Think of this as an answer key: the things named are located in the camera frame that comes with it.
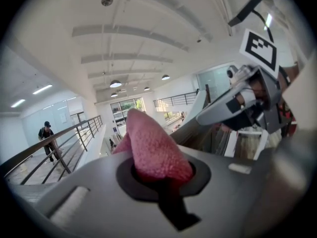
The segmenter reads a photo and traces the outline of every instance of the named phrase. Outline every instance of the person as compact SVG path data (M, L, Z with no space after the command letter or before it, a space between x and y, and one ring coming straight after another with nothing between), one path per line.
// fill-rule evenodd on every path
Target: person
M111 138L109 139L110 141L110 146L111 146L111 152L114 150L114 148L116 147L116 145L114 144L114 142L111 140Z
M44 138L48 138L52 135L54 135L54 133L51 130L51 125L48 121L46 121L44 123L44 127L42 127L39 131L39 140L42 141ZM50 149L51 149L51 151L55 150L55 145L56 145L55 140L53 140L52 142L50 142L46 146L44 146L44 150L45 150L46 155L49 155L51 153ZM57 160L59 159L58 154L54 153L54 156ZM52 156L50 156L50 161L53 165L55 165L54 159Z

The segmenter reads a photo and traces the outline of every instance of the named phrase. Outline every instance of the man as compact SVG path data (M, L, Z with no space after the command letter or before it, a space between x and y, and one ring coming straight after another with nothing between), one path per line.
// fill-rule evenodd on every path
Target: man
M42 141L43 138L48 138L52 135L54 135L54 133L51 130L51 125L48 121L46 121L44 123L44 127L42 127L39 131L39 140ZM51 149L51 151L55 150L55 145L56 145L55 140L53 140L52 142L50 142L46 146L44 146L44 150L45 150L46 155L51 153L50 149ZM58 160L59 159L58 154L54 154L54 155L55 155L55 158ZM50 156L50 161L53 165L55 165L54 159L52 156Z

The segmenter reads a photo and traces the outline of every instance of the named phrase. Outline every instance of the ceiling light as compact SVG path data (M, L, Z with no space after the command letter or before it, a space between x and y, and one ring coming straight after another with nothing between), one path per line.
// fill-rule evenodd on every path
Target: ceiling light
M25 100L19 100L18 102L14 103L11 107L16 108L17 106L19 106L23 102L25 102Z
M266 22L265 22L265 24L267 25L267 27L270 26L271 22L272 22L272 15L271 15L271 14L268 14L268 15L267 15Z
M111 81L111 83L110 83L110 87L111 88L114 88L114 87L119 87L119 86L121 86L122 84L120 83L120 81L119 80L113 80L113 81Z
M50 106L48 106L48 107L46 107L46 108L43 108L43 110L44 110L44 109L48 109L48 108L50 108L51 106L52 106L52 105L50 105Z
M42 91L44 91L44 90L46 90L46 89L48 89L48 88L50 88L52 85L47 85L47 86L45 86L45 87L43 87L43 88L41 88L41 89L39 89L39 90L37 90L36 92L34 92L33 94L38 94L38 93L40 93L40 92L42 92Z
M162 80L168 80L170 77L168 75L163 75Z

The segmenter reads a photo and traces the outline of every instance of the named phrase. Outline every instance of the white wall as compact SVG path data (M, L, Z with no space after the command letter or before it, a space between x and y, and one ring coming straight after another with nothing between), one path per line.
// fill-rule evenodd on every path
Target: white wall
M71 39L61 24L60 0L29 0L16 15L8 42L35 69L76 95L96 101L96 93Z
M103 124L106 125L105 138L109 138L114 135L113 128L119 132L116 126L110 103L97 105L98 114L100 114Z
M178 79L171 80L167 84L154 89L154 100L195 92L197 88L198 82L196 75L185 75Z
M67 101L67 105L68 105L68 110L70 115L77 114L84 111L81 98L69 100Z
M95 103L88 101L85 98L81 98L81 102L87 120L98 116L98 111Z
M72 91L60 91L56 94L52 94L46 99L37 102L36 104L26 108L25 110L22 111L20 118L27 117L39 110L42 110L43 108L46 108L52 104L55 104L57 102L61 102L70 98L75 97L76 95Z
M29 147L19 117L0 117L0 163Z

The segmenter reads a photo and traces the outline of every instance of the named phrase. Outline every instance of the black cap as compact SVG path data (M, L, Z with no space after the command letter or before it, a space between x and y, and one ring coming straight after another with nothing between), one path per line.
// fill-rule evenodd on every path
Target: black cap
M44 123L44 126L47 127L47 128L49 128L51 125L50 125L50 123L49 123L48 121L46 121L46 122Z

